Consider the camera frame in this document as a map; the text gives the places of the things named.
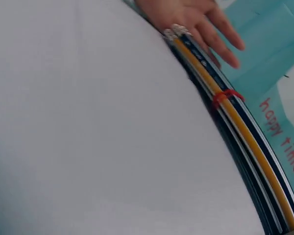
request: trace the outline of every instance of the white paper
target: white paper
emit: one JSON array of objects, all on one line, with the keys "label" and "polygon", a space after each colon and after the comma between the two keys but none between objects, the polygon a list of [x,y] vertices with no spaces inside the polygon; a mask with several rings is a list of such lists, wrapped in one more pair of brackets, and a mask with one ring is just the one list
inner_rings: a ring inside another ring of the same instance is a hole
[{"label": "white paper", "polygon": [[148,23],[117,0],[0,0],[0,234],[263,229]]}]

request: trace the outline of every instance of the white tablecloth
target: white tablecloth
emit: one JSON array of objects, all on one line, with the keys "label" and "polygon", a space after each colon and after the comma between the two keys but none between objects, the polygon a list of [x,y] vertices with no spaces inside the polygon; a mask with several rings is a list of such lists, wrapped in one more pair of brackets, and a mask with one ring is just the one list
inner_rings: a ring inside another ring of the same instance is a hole
[{"label": "white tablecloth", "polygon": [[121,1],[0,0],[11,234],[263,234],[195,87]]}]

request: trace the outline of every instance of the pencil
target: pencil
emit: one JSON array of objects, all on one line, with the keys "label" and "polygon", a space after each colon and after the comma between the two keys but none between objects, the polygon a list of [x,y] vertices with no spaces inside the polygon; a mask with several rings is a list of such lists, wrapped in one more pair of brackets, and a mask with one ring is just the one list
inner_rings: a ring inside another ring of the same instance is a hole
[{"label": "pencil", "polygon": [[[177,34],[179,39],[183,42],[183,44],[192,52],[192,54],[198,59],[206,62],[205,69],[214,79],[214,81],[219,85],[219,87],[225,91],[227,89],[233,89],[231,84],[227,82],[224,74],[219,70],[219,68],[211,61],[209,56],[198,46],[198,44],[194,41],[192,35],[188,32],[186,27],[181,25],[174,24],[172,26],[173,31]],[[249,110],[246,108],[245,104],[237,97],[232,96],[229,98],[230,102],[233,104],[235,109],[238,111],[239,115],[247,125],[248,129],[251,131],[253,137],[257,140],[258,145],[262,149],[264,155],[269,161],[273,171],[278,178],[278,181],[281,184],[287,198],[289,199],[289,203],[294,212],[294,192],[290,186],[290,183],[282,169],[280,162],[277,159],[274,151],[272,150],[270,144],[267,139],[263,135],[262,130],[258,126],[257,122],[254,120],[254,117],[251,115]],[[281,211],[281,216],[285,220],[283,212]]]},{"label": "pencil", "polygon": [[[190,50],[183,44],[183,42],[175,36],[173,31],[166,30],[165,35],[173,42],[174,46],[183,53],[183,55],[188,59],[188,61],[194,66],[196,71],[199,73],[200,77],[207,84],[207,87],[213,91],[213,94],[217,94],[222,92],[222,89],[218,86],[218,84],[214,81],[208,71],[205,69],[204,65],[197,60],[197,58],[190,52]],[[247,142],[250,147],[252,153],[257,158],[262,170],[264,171],[265,176],[267,177],[271,187],[273,188],[277,200],[282,208],[282,211],[286,217],[286,221],[290,230],[294,230],[294,213],[290,206],[290,203],[277,180],[273,169],[271,168],[269,162],[267,161],[264,153],[259,147],[257,141],[251,134],[250,130],[233,107],[231,102],[226,98],[225,95],[220,97],[221,107],[227,112],[229,118],[235,123],[238,132],[242,135],[243,139]]]}]

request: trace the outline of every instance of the teal paper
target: teal paper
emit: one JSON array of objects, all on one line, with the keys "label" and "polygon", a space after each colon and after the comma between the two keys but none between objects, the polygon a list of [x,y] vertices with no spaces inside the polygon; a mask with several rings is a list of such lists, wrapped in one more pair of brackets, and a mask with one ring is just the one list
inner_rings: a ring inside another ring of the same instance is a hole
[{"label": "teal paper", "polygon": [[[144,16],[133,0],[124,1]],[[222,71],[245,97],[294,191],[294,0],[236,0],[225,13],[246,50],[228,43],[241,68],[220,60]]]}]

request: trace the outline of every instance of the finger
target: finger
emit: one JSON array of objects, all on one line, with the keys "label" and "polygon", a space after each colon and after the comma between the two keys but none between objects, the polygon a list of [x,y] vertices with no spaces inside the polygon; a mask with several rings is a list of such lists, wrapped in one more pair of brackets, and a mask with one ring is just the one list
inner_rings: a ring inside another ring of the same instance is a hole
[{"label": "finger", "polygon": [[189,32],[193,35],[193,37],[194,37],[195,41],[198,43],[198,45],[210,57],[210,59],[212,60],[212,62],[214,62],[215,65],[220,69],[221,68],[221,65],[220,65],[219,61],[214,56],[214,54],[212,53],[212,51],[209,49],[209,47],[207,46],[207,44],[204,42],[204,40],[203,40],[202,36],[200,35],[200,33],[198,32],[198,30],[196,28],[193,28],[193,29],[189,30]]},{"label": "finger", "polygon": [[244,50],[245,45],[239,34],[235,31],[225,13],[219,6],[210,10],[206,17],[210,22],[229,40],[229,42],[239,50]]},{"label": "finger", "polygon": [[213,25],[202,16],[196,28],[201,34],[204,42],[211,47],[225,62],[234,68],[238,68],[240,63],[233,52],[225,45]]}]

